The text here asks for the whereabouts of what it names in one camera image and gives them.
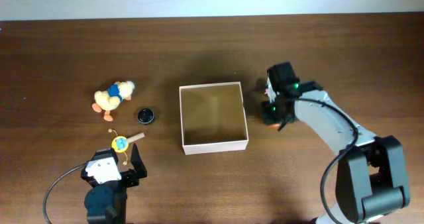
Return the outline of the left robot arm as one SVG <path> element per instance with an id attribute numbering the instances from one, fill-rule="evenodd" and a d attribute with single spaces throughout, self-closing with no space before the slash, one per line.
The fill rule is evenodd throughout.
<path id="1" fill-rule="evenodd" d="M 127 190 L 138 186 L 147 170 L 135 144 L 130 159 L 133 168 L 121 172 L 118 161 L 115 150 L 106 148 L 96 151 L 83 165 L 80 177 L 91 186 L 84 199 L 90 224 L 127 223 Z"/>

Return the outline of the yellow rattle drum wooden handle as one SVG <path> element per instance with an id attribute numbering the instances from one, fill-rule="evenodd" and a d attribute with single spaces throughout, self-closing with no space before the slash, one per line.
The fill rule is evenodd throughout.
<path id="1" fill-rule="evenodd" d="M 129 148 L 131 143 L 134 143 L 140 139 L 143 139 L 145 137 L 145 134 L 139 133 L 137 135 L 134 135 L 128 138 L 128 137 L 119 135 L 117 131 L 114 129 L 108 129 L 108 132 L 115 134 L 115 138 L 111 142 L 111 147 L 115 152 L 125 155 L 126 159 L 125 161 L 123 161 L 123 165 L 126 166 L 129 160 L 128 155 L 126 153 L 127 149 Z"/>

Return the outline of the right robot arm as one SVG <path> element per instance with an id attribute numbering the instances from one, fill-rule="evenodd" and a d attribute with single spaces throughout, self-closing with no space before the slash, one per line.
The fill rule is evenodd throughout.
<path id="1" fill-rule="evenodd" d="M 373 223 L 410 203 L 403 146 L 379 137 L 339 108 L 317 82 L 301 82 L 289 62 L 267 70 L 261 103 L 267 125 L 309 126 L 335 153 L 320 181 L 324 214 L 312 223 Z"/>

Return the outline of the yellow plush duck blue vest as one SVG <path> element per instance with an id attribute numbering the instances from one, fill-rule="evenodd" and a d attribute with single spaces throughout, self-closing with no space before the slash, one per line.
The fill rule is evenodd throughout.
<path id="1" fill-rule="evenodd" d="M 103 113 L 103 119 L 111 122 L 113 121 L 111 111 L 118 108 L 124 100 L 131 100 L 134 89 L 135 84 L 132 81 L 115 82 L 107 90 L 94 93 L 91 108 L 96 113 Z"/>

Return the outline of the black round cap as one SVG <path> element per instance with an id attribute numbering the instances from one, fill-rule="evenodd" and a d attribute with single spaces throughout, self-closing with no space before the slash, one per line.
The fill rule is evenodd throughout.
<path id="1" fill-rule="evenodd" d="M 149 125 L 149 124 L 151 124 L 151 123 L 154 122 L 155 115 L 154 115 L 153 110 L 151 110 L 150 108 L 146 107 L 146 108 L 141 109 L 138 112 L 137 119 L 138 119 L 138 122 L 140 124 Z"/>

